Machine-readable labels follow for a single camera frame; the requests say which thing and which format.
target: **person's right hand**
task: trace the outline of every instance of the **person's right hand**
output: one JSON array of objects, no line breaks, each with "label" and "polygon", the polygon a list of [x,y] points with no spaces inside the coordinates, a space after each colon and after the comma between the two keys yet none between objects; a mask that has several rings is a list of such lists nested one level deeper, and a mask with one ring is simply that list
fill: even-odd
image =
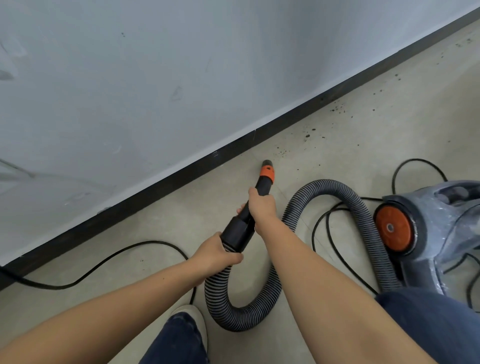
[{"label": "person's right hand", "polygon": [[[237,214],[245,207],[242,204],[241,208],[237,209]],[[262,235],[262,227],[268,224],[272,219],[276,217],[276,205],[275,198],[268,194],[267,196],[258,195],[258,191],[254,187],[248,189],[248,208],[255,220],[255,230]]]}]

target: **white shoe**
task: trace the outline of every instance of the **white shoe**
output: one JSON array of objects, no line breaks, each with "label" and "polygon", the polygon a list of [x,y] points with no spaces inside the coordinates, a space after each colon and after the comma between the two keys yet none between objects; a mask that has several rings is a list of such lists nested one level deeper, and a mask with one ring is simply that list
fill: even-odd
[{"label": "white shoe", "polygon": [[173,316],[174,314],[177,314],[179,312],[185,312],[189,314],[191,318],[193,318],[195,324],[197,325],[197,329],[200,332],[200,336],[202,336],[202,343],[204,345],[205,351],[208,352],[207,327],[205,325],[205,320],[200,310],[192,304],[186,304],[174,310],[170,314],[170,316]]}]

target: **baseboard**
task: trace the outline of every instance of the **baseboard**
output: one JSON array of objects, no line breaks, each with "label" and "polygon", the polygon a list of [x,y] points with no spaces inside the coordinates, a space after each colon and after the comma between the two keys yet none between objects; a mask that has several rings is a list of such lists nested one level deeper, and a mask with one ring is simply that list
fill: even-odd
[{"label": "baseboard", "polygon": [[[258,145],[271,136],[328,105],[332,101],[335,101],[355,88],[362,86],[373,78],[396,67],[478,19],[480,19],[480,8],[475,9],[436,32],[433,32],[408,47],[403,48],[383,61],[378,62],[372,67],[367,68],[322,94],[304,102],[268,124],[231,142],[212,154],[193,162],[178,172],[175,172],[152,186],[145,188],[119,204],[102,211],[80,225],[75,226],[38,248],[13,260],[5,267],[21,276],[34,271],[50,260],[73,249],[88,239],[91,239],[95,235],[119,223],[151,203],[197,179],[253,146]],[[0,290],[8,287],[12,283],[13,281],[11,279],[1,276]]]}]

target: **vacuum cleaner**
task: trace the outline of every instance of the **vacuum cleaner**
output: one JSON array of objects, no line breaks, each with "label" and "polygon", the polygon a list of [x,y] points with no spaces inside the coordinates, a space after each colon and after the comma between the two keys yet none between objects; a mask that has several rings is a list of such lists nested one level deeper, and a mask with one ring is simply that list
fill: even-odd
[{"label": "vacuum cleaner", "polygon": [[[255,186],[259,195],[270,192],[274,179],[273,164],[265,160]],[[439,265],[480,245],[478,181],[444,182],[406,194],[385,196],[372,217],[362,199],[345,184],[316,180],[293,195],[282,221],[294,232],[306,205],[324,194],[335,196],[350,209],[383,292],[408,286],[445,294]],[[242,252],[253,236],[254,226],[247,202],[220,236],[225,250]],[[271,265],[257,297],[244,307],[234,307],[228,298],[230,270],[231,267],[227,267],[207,278],[206,304],[221,327],[246,331],[270,313],[282,286]]]}]

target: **gray wall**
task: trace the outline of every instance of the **gray wall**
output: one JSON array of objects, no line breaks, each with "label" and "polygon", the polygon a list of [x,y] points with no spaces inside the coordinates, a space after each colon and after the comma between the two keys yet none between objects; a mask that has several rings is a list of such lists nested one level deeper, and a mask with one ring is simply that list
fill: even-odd
[{"label": "gray wall", "polygon": [[3,1],[0,264],[478,6]]}]

